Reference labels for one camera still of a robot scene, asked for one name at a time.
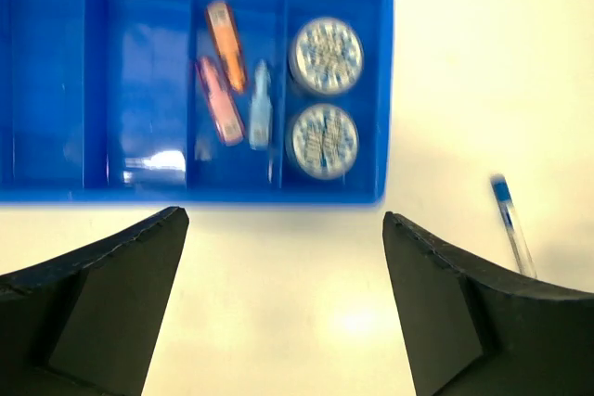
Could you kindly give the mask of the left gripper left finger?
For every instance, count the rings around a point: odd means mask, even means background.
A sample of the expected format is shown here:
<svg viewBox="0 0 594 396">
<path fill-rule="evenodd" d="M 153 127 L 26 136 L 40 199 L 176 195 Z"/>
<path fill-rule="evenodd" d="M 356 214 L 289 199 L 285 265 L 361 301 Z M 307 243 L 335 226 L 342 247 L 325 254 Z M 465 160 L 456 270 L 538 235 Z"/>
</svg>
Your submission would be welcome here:
<svg viewBox="0 0 594 396">
<path fill-rule="evenodd" d="M 2 275 L 2 394 L 141 394 L 188 226 L 169 207 Z"/>
</svg>

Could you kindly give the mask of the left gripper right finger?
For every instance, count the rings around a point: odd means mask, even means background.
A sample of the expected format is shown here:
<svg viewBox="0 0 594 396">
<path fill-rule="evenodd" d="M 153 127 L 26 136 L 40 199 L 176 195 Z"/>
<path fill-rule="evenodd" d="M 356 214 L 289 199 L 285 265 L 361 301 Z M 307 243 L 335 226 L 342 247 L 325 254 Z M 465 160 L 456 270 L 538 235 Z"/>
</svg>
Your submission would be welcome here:
<svg viewBox="0 0 594 396">
<path fill-rule="evenodd" d="M 418 395 L 589 395 L 593 296 L 529 278 L 389 212 L 389 276 Z"/>
</svg>

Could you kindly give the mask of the blue slime jar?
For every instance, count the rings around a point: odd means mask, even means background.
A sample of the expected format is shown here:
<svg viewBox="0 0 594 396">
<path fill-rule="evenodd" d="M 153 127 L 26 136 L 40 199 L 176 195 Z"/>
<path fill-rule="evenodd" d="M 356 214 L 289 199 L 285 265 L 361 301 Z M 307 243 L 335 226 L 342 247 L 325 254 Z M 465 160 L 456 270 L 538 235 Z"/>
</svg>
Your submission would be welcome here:
<svg viewBox="0 0 594 396">
<path fill-rule="evenodd" d="M 344 177 L 359 151 L 355 121 L 344 109 L 319 103 L 292 120 L 285 137 L 287 154 L 303 174 L 321 181 Z"/>
<path fill-rule="evenodd" d="M 364 67 L 364 49 L 355 30 L 340 19 L 307 21 L 296 33 L 289 52 L 291 75 L 306 91 L 337 96 L 351 90 Z"/>
</svg>

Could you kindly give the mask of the pink correction tape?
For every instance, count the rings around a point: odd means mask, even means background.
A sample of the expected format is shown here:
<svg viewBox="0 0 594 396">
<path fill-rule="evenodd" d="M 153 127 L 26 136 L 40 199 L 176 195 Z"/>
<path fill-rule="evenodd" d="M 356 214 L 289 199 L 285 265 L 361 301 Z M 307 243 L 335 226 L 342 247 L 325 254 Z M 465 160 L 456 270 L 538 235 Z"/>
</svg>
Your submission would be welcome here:
<svg viewBox="0 0 594 396">
<path fill-rule="evenodd" d="M 200 57 L 195 67 L 219 138 L 228 147 L 239 144 L 243 124 L 219 70 L 210 57 Z"/>
</svg>

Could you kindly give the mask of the blue correction tape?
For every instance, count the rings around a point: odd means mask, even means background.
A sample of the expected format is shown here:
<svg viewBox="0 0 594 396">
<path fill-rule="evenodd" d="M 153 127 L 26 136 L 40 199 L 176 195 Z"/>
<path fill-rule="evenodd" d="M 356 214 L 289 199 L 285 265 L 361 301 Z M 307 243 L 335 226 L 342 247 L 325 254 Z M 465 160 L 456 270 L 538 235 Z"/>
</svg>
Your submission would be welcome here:
<svg viewBox="0 0 594 396">
<path fill-rule="evenodd" d="M 252 149 L 264 150 L 270 142 L 272 103 L 271 77 L 266 62 L 261 59 L 254 72 L 254 85 L 250 107 L 249 144 Z"/>
</svg>

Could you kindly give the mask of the orange correction tape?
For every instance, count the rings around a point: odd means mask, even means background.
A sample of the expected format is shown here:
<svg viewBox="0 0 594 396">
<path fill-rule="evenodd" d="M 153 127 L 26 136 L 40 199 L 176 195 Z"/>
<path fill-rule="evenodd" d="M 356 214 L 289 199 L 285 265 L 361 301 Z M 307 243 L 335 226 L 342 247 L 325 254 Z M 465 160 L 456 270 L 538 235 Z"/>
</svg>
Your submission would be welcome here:
<svg viewBox="0 0 594 396">
<path fill-rule="evenodd" d="M 248 78 L 231 8 L 223 1 L 211 2 L 206 8 L 206 19 L 227 81 L 234 91 L 242 94 Z"/>
</svg>

